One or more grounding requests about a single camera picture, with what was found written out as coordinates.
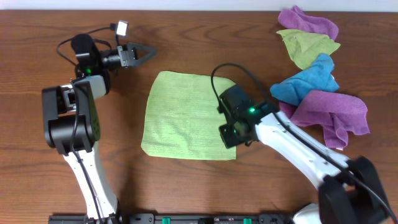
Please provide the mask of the light green cloth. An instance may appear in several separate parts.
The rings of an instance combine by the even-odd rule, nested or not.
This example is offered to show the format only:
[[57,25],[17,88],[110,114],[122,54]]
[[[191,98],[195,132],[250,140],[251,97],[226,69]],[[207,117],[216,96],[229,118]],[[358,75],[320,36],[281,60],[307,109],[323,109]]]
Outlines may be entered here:
[[147,99],[142,150],[172,159],[235,159],[235,147],[226,148],[220,137],[226,120],[215,96],[233,85],[227,78],[160,72]]

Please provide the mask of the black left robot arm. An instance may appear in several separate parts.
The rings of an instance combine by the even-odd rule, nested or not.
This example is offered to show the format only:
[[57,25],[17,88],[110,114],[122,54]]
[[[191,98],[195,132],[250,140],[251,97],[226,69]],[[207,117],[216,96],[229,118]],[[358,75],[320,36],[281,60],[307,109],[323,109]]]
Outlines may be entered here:
[[68,40],[77,61],[74,80],[42,90],[44,135],[71,167],[86,203],[84,215],[51,215],[49,223],[124,223],[119,200],[107,181],[98,152],[101,137],[95,101],[110,91],[110,73],[138,67],[153,47],[128,42],[107,50],[109,42],[78,34]]

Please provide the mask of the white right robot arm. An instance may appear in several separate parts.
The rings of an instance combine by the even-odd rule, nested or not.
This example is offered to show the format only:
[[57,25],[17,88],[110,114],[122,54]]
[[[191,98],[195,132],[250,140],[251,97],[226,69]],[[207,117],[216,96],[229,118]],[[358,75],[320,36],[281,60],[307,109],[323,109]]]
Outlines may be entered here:
[[373,163],[350,159],[302,131],[267,101],[255,104],[239,85],[216,97],[226,118],[220,136],[227,148],[261,142],[293,164],[317,189],[318,202],[299,210],[293,223],[373,224],[397,217]]

